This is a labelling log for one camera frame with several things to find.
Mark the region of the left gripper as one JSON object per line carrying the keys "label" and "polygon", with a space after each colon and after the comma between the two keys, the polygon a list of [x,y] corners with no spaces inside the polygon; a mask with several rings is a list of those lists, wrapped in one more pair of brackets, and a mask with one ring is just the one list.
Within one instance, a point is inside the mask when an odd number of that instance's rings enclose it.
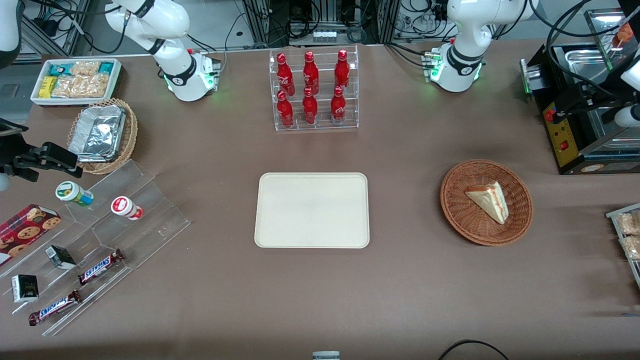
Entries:
{"label": "left gripper", "polygon": [[555,124],[582,112],[606,109],[601,115],[604,125],[615,123],[622,128],[640,127],[639,91],[631,85],[613,82],[597,88],[585,82],[579,82],[577,86],[579,93],[560,93],[554,98]]}

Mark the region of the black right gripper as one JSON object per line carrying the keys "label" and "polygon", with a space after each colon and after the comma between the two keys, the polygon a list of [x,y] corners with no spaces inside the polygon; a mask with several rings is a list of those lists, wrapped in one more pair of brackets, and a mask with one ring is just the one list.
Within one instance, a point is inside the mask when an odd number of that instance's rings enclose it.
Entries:
{"label": "black right gripper", "polygon": [[[78,167],[75,153],[53,142],[34,147],[28,144],[23,133],[29,127],[13,121],[0,121],[0,173],[7,177],[19,177],[28,182],[38,181],[39,170],[55,170],[80,179],[82,167]],[[33,162],[32,155],[38,160]]]}

